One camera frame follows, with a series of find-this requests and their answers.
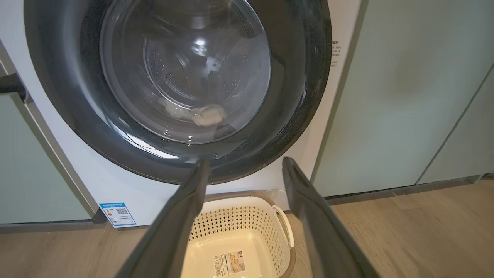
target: wooden floor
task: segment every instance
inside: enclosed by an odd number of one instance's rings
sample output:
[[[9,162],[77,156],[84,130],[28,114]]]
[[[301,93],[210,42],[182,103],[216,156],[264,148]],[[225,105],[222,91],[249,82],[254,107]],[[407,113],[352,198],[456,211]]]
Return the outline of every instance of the wooden floor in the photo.
[[[332,207],[383,277],[494,277],[494,181]],[[301,223],[297,260],[311,277]],[[145,229],[0,233],[0,277],[112,277]]]

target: basket bottom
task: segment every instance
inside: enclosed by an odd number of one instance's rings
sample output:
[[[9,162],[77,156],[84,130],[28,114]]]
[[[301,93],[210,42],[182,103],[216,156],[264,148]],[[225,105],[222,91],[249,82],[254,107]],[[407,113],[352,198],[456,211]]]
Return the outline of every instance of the basket bottom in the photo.
[[[261,233],[237,230],[190,241],[181,277],[274,278],[275,270]]]

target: white plastic basket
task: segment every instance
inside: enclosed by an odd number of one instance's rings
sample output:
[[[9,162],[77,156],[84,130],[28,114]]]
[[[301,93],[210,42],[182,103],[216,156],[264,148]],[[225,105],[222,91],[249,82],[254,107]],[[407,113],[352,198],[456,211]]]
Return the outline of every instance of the white plastic basket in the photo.
[[[294,265],[283,210],[262,195],[237,195],[204,203],[192,225],[182,278],[286,278]]]

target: white washing machine body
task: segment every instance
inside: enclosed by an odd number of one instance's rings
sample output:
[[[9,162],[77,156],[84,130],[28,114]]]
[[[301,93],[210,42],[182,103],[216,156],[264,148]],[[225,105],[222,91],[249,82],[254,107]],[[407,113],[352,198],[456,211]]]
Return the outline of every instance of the white washing machine body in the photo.
[[[0,40],[30,97],[82,183],[103,211],[111,206],[104,204],[121,204],[132,217],[122,226],[150,225],[178,186],[148,179],[114,164],[71,130],[51,103],[36,74],[26,40],[23,4],[19,0],[1,0]],[[295,159],[308,177],[314,170],[359,7],[360,0],[329,0],[333,55],[326,89],[309,126],[284,154]],[[282,177],[282,158],[249,176],[209,185],[206,193],[261,190],[282,209],[289,210]]]

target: barcode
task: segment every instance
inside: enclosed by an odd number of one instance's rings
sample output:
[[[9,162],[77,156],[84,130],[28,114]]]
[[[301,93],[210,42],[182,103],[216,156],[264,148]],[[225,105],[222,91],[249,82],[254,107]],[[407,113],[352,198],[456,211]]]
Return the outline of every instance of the barcode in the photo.
[[[125,208],[116,208],[118,214],[128,214]]]
[[[214,268],[216,270],[216,277],[221,276],[221,268],[219,266],[219,261],[214,262]]]

